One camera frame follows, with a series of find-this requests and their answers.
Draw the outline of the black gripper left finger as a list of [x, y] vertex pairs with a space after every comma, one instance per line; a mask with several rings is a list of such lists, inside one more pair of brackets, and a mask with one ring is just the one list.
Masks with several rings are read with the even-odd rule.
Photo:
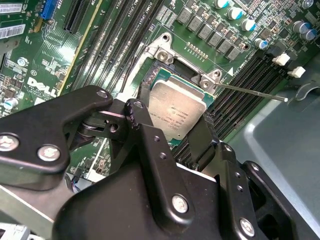
[[0, 182], [34, 191], [58, 186], [70, 152], [102, 134], [116, 145], [121, 168], [139, 161], [152, 216], [163, 229], [186, 229], [195, 208], [162, 130], [146, 106], [131, 98], [114, 102], [89, 85], [0, 120]]

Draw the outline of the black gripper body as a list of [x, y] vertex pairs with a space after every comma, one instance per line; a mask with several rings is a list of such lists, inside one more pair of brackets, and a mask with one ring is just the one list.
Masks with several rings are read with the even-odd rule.
[[54, 240], [231, 240], [222, 215], [218, 184], [181, 164], [177, 168], [195, 206], [183, 233], [170, 234], [155, 222], [138, 164], [130, 164], [70, 198], [52, 229]]

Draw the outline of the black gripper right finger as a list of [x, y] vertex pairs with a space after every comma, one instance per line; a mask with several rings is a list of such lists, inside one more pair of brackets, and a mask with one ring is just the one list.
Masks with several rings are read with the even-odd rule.
[[186, 137], [186, 165], [205, 170], [216, 181], [198, 196], [197, 213], [214, 213], [216, 235], [223, 240], [298, 240], [300, 215], [261, 166], [237, 161], [235, 151], [220, 141], [209, 113], [204, 113]]

